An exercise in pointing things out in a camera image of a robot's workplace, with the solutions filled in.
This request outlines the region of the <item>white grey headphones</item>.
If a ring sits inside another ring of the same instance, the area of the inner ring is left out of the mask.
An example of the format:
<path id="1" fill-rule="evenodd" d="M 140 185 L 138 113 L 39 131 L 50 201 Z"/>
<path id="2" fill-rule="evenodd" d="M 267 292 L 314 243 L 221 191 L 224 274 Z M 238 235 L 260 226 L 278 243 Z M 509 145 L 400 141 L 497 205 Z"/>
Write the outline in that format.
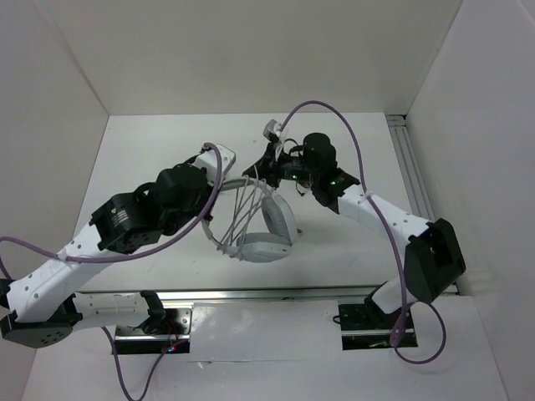
<path id="1" fill-rule="evenodd" d="M 227 214 L 202 223 L 206 238 L 225 256 L 251 263 L 270 263 L 289 256 L 300 231 L 285 199 L 264 180 L 248 176 L 226 181 L 221 188 Z"/>

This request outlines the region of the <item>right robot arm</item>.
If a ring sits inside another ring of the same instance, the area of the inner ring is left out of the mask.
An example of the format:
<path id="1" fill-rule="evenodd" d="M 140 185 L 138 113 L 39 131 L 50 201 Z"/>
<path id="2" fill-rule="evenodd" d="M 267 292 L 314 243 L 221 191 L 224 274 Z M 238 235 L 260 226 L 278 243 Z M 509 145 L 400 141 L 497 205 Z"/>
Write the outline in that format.
<path id="1" fill-rule="evenodd" d="M 402 275 L 367 296 L 364 316 L 373 327 L 384 327 L 404 303 L 433 302 L 466 270 L 449 221 L 414 216 L 365 190 L 361 180 L 338 166 L 327 135 L 309 134 L 289 152 L 271 135 L 262 157 L 244 173 L 273 188 L 292 180 L 311 190 L 321 206 L 394 241 Z"/>

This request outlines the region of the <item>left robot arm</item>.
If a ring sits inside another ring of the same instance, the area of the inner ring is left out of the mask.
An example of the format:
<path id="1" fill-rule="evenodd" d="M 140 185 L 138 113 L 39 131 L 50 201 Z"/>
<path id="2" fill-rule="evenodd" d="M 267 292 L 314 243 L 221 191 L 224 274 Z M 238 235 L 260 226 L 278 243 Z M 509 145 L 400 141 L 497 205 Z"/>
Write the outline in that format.
<path id="1" fill-rule="evenodd" d="M 155 291 L 90 295 L 79 289 L 108 266 L 157 253 L 162 236 L 180 240 L 209 211 L 223 176 L 219 167 L 182 163 L 154 182 L 111 196 L 43 265 L 1 281 L 1 304 L 9 311 L 1 320 L 3 339 L 39 349 L 86 328 L 158 332 L 167 313 Z"/>

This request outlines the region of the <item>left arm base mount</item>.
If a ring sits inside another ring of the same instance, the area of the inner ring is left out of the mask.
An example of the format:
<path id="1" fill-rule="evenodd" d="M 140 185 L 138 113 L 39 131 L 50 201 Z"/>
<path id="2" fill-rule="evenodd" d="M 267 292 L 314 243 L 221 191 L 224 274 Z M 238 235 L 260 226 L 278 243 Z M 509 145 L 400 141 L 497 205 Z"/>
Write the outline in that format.
<path id="1" fill-rule="evenodd" d="M 187 354 L 191 347 L 192 305 L 166 309 L 166 319 L 151 333 L 117 326 L 114 343 L 119 355 Z"/>

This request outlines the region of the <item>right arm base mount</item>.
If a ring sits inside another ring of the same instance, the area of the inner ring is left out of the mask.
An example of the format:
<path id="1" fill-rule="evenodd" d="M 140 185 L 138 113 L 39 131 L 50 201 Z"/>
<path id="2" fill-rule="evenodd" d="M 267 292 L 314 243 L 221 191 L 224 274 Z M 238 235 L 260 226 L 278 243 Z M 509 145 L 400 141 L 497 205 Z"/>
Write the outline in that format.
<path id="1" fill-rule="evenodd" d="M 364 314 L 364 304 L 339 304 L 332 320 L 339 325 L 342 349 L 375 350 L 391 348 L 392 323 L 374 323 Z"/>

